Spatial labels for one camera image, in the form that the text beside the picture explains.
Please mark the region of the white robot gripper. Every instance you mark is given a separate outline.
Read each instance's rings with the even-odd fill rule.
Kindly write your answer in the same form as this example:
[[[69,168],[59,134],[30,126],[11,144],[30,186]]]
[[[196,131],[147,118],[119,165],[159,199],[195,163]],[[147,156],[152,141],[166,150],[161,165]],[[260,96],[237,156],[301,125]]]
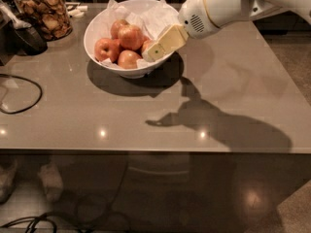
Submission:
[[[158,61],[183,47],[189,36],[203,39],[233,22],[248,20],[249,14],[249,0],[187,0],[179,11],[183,25],[165,27],[142,56],[148,62]]]

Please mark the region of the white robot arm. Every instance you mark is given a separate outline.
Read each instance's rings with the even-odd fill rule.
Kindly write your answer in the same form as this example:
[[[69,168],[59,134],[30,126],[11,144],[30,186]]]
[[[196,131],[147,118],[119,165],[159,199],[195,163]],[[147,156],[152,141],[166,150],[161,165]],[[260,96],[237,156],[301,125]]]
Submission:
[[[203,39],[237,21],[253,21],[291,11],[311,23],[311,0],[187,0],[176,24],[167,26],[143,51],[148,62]]]

